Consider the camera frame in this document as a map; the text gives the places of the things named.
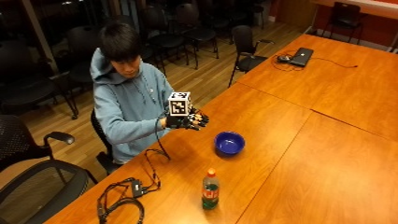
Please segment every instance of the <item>laptop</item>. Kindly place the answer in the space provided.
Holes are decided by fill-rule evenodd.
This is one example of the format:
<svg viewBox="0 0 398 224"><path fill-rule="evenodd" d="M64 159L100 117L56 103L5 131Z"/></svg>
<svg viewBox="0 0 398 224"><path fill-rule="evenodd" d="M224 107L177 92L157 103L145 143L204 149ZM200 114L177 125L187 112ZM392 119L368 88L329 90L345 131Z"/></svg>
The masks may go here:
<svg viewBox="0 0 398 224"><path fill-rule="evenodd" d="M290 59L290 64L305 67L313 55L313 49L300 48Z"/></svg>

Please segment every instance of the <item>blue bowl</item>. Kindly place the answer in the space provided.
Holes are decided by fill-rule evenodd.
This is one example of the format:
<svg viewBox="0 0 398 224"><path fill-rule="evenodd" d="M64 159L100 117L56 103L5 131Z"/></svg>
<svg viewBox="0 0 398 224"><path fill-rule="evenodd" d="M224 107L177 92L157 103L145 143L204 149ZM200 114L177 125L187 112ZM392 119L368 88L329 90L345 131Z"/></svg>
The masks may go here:
<svg viewBox="0 0 398 224"><path fill-rule="evenodd" d="M222 132L214 139L217 154L222 157L234 156L245 147L244 137L234 132Z"/></svg>

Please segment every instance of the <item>electronic device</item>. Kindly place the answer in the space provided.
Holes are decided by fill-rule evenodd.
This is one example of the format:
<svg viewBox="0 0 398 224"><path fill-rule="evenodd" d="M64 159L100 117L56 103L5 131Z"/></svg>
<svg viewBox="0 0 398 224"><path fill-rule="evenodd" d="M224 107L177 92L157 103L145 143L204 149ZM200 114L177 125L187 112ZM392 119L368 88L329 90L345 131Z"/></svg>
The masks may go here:
<svg viewBox="0 0 398 224"><path fill-rule="evenodd" d="M313 49L300 48L296 55L290 59L290 64L305 67L308 65L309 59L312 58L312 55Z"/></svg>
<svg viewBox="0 0 398 224"><path fill-rule="evenodd" d="M191 92L172 92L168 102L167 127L200 130L209 122L209 117L191 103Z"/></svg>
<svg viewBox="0 0 398 224"><path fill-rule="evenodd" d="M277 62L278 63L289 63L292 59L292 56L289 55L280 55L277 56Z"/></svg>

